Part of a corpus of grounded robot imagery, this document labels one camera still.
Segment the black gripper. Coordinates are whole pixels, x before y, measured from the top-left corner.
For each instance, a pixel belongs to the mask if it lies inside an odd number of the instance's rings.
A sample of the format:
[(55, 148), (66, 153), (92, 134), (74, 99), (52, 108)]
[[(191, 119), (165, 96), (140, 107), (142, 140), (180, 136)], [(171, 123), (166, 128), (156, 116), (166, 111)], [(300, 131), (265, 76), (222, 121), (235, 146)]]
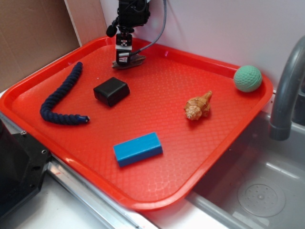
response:
[(116, 35), (116, 63), (128, 65), (131, 61), (132, 35), (135, 27), (143, 26), (150, 17), (148, 0), (120, 0), (117, 17), (106, 30), (108, 37)]

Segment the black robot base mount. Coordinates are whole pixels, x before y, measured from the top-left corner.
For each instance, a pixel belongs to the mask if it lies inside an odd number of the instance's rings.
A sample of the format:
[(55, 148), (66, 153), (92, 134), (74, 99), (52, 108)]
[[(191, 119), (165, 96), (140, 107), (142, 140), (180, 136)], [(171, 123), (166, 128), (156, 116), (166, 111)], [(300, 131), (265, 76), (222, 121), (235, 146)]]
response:
[(0, 123), (0, 219), (37, 195), (50, 151), (30, 134), (12, 134)]

